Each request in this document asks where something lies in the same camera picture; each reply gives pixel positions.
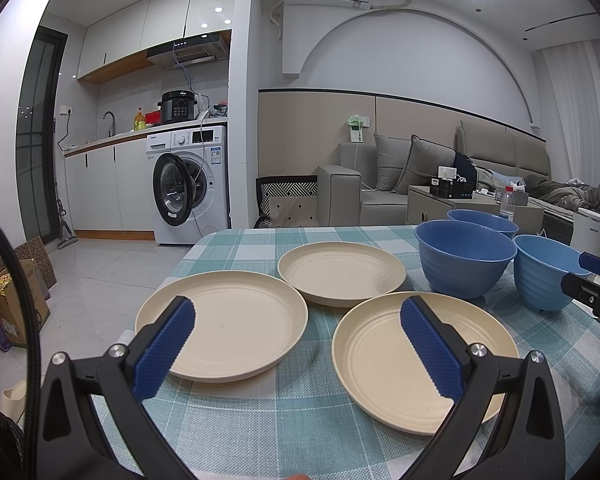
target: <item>washing machine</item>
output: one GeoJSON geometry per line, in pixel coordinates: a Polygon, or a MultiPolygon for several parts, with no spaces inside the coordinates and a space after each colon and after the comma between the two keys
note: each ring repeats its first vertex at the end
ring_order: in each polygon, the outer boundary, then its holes
{"type": "Polygon", "coordinates": [[[156,243],[191,245],[229,228],[225,126],[151,134],[146,154],[156,243]]]}

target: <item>blue gripper pad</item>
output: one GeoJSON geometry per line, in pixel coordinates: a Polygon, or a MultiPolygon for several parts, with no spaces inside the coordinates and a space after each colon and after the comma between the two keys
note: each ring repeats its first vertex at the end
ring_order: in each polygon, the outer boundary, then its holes
{"type": "Polygon", "coordinates": [[[138,402],[155,397],[180,349],[191,334],[196,311],[187,298],[182,298],[171,317],[164,323],[134,367],[131,388],[138,402]]]}
{"type": "Polygon", "coordinates": [[[458,402],[464,393],[462,367],[451,348],[411,298],[400,308],[400,325],[443,397],[458,402]]]}
{"type": "Polygon", "coordinates": [[[578,264],[585,270],[590,270],[600,276],[600,258],[589,253],[582,253],[578,259],[578,264]]]}

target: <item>plate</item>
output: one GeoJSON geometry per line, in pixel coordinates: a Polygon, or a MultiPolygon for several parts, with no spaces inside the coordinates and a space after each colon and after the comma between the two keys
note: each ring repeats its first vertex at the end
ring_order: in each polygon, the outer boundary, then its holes
{"type": "Polygon", "coordinates": [[[352,242],[296,247],[280,258],[278,273],[306,300],[344,308],[393,292],[407,277],[392,254],[352,242]]]}
{"type": "MultiPolygon", "coordinates": [[[[432,292],[395,292],[365,301],[347,312],[333,335],[331,357],[340,382],[369,415],[396,430],[431,435],[453,405],[440,396],[400,326],[400,307],[420,295],[444,323],[467,342],[484,343],[491,353],[518,357],[513,338],[497,319],[456,298],[432,292]]],[[[493,396],[484,416],[502,405],[493,396]]]]}
{"type": "Polygon", "coordinates": [[[136,317],[136,333],[154,322],[175,296],[189,298],[196,323],[171,373],[224,383],[254,376],[280,362],[306,327],[302,296],[257,272],[218,270],[187,276],[154,292],[136,317]]]}

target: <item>water bottle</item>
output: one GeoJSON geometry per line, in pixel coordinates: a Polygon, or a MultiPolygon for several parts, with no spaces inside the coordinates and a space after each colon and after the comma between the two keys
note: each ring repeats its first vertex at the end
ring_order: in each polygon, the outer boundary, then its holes
{"type": "Polygon", "coordinates": [[[515,212],[516,203],[513,200],[513,186],[507,186],[500,202],[500,216],[513,222],[515,212]]]}

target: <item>range hood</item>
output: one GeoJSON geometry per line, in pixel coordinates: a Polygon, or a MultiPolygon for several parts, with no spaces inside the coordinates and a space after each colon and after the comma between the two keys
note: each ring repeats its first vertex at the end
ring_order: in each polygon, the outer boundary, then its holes
{"type": "Polygon", "coordinates": [[[205,61],[216,61],[229,57],[229,47],[219,32],[202,36],[192,36],[153,46],[146,51],[146,58],[153,64],[169,70],[176,68],[176,60],[182,66],[205,61]]]}

